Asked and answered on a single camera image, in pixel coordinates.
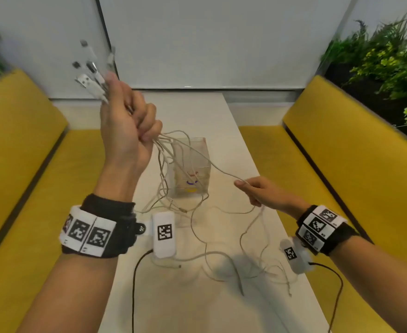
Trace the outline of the person's left hand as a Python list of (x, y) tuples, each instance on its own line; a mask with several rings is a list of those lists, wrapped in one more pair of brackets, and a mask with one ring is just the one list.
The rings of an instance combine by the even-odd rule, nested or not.
[(153, 103), (146, 102), (143, 94), (127, 83), (120, 83), (122, 105), (104, 102), (100, 110), (104, 167), (139, 179), (151, 160), (154, 141), (162, 132), (163, 123), (157, 119)]

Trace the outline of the person's right hand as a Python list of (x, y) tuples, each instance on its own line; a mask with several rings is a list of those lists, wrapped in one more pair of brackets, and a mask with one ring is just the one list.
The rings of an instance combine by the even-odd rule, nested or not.
[(283, 212), (298, 220), (312, 205), (301, 197), (277, 186), (263, 176), (249, 179), (262, 179), (262, 189), (241, 190), (255, 207), (268, 207)]

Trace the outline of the person's right forearm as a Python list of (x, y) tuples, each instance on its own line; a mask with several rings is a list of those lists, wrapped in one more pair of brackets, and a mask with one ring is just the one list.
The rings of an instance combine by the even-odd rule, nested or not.
[(353, 236), (328, 256), (366, 303), (396, 333), (407, 333), (407, 265)]

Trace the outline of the person's left forearm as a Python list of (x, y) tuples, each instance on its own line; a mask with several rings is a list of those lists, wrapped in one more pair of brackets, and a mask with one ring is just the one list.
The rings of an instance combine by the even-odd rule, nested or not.
[[(104, 167), (92, 194), (133, 202), (138, 180)], [(100, 259), (62, 253), (16, 333), (97, 333), (118, 257)]]

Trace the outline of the clear plastic container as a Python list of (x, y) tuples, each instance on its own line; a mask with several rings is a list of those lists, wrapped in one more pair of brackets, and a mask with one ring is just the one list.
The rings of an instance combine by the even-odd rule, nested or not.
[[(172, 156), (167, 168), (167, 186), (169, 197), (189, 197), (193, 195), (206, 195), (211, 175), (211, 162), (205, 138), (172, 139)], [(185, 181), (199, 180), (194, 194), (184, 193)]]

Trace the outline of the black wristband with marker tags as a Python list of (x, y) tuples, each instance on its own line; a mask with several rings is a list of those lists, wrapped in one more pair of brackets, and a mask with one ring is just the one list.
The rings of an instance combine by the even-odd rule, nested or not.
[(134, 206), (88, 195), (82, 205), (71, 208), (62, 227), (62, 253), (100, 259), (126, 254), (147, 229), (137, 221)]
[(323, 205), (312, 205), (296, 223), (295, 236), (314, 255), (330, 256), (340, 244), (360, 236), (345, 218)]

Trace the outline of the yellow upholstered bench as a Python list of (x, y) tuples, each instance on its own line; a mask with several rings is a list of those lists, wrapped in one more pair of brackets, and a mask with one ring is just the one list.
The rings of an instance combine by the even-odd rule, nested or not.
[[(362, 238), (407, 265), (407, 139), (395, 128), (316, 76), (281, 125), (240, 131), (260, 173), (273, 174), (269, 180), (277, 186), (342, 216)], [(283, 220), (295, 237), (296, 220)], [(345, 286), (346, 296), (353, 296), (348, 300), (354, 308), (340, 313), (348, 316), (340, 318), (346, 332), (395, 331), (329, 257), (311, 256), (312, 266), (328, 267), (345, 281), (340, 290)]]
[(72, 206), (92, 193), (104, 162), (98, 129), (68, 130), (23, 72), (0, 77), (0, 230), (55, 151), (0, 244), (0, 333), (14, 333), (61, 254)]

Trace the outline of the black planter box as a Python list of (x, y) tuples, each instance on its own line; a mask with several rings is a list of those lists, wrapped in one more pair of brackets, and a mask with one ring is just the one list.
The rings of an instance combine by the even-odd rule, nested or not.
[(404, 118), (407, 98), (392, 100), (389, 99), (387, 93), (377, 94), (382, 83), (371, 78), (346, 84), (352, 76), (351, 67), (350, 64), (332, 63), (327, 68), (324, 77), (407, 136)]

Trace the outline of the green leafy plants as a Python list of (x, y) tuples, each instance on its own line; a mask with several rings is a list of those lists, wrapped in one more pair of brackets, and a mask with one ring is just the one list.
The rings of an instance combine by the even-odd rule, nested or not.
[[(342, 86), (355, 85), (360, 81), (376, 81), (379, 87), (375, 95), (383, 100), (407, 100), (407, 11), (394, 21), (380, 22), (373, 32), (368, 25), (354, 20), (358, 29), (346, 38), (336, 34), (323, 55), (320, 65), (349, 65), (350, 76)], [(407, 127), (407, 104), (402, 108)]]

